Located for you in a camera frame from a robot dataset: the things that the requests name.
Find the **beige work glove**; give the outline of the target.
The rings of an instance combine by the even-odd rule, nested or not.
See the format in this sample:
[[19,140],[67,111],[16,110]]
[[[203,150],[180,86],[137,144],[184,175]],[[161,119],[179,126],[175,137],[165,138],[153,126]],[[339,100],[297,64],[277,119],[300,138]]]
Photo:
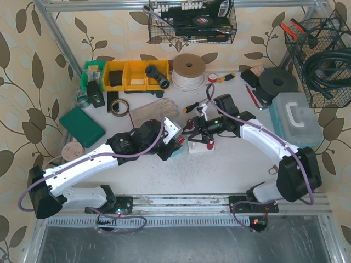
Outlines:
[[169,98],[161,98],[155,102],[133,109],[129,113],[136,128],[140,128],[143,123],[151,119],[161,121],[161,114],[167,118],[179,115],[177,105]]

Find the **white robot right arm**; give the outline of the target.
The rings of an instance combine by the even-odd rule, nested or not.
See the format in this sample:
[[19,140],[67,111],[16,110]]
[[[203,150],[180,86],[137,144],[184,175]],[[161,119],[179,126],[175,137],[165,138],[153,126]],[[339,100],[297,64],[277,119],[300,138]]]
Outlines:
[[207,120],[205,114],[191,119],[183,129],[188,141],[209,145],[214,135],[231,132],[265,153],[278,167],[275,180],[261,182],[251,187],[247,194],[253,202],[268,203],[286,200],[314,204],[313,191],[322,184],[316,154],[310,147],[300,148],[288,143],[268,130],[248,111],[239,112],[229,94],[209,101],[220,117]]

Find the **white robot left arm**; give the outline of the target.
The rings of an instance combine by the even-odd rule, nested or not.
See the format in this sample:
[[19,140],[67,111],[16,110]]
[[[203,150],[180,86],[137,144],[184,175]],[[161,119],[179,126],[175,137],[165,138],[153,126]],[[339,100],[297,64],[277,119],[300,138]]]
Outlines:
[[[65,208],[88,208],[109,212],[116,197],[109,185],[95,188],[76,188],[75,185],[103,170],[136,161],[142,155],[158,155],[163,161],[181,147],[175,136],[181,128],[167,117],[162,121],[151,119],[139,128],[117,133],[106,143],[73,161],[54,168],[30,169],[27,189],[20,196],[18,207],[34,212],[37,219],[46,219]],[[28,195],[31,209],[24,208],[22,201]]]

